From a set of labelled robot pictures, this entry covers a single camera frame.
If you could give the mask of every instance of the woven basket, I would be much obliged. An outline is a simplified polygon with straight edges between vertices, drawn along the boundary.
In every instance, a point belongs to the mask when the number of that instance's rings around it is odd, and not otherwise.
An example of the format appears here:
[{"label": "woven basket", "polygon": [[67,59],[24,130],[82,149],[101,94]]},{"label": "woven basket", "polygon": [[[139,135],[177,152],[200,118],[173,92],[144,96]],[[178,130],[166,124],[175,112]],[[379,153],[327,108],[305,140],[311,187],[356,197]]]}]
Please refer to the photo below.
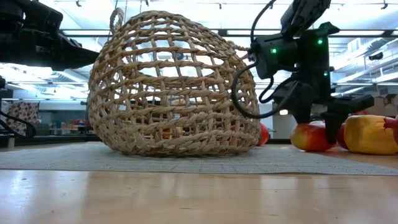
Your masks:
[{"label": "woven basket", "polygon": [[[90,123],[106,145],[146,156],[222,155],[256,145],[259,120],[242,116],[231,101],[234,74],[246,66],[239,47],[169,12],[143,12],[123,26],[122,20],[115,10],[113,37],[89,82]],[[238,98],[258,113],[254,87],[246,72]]]}]

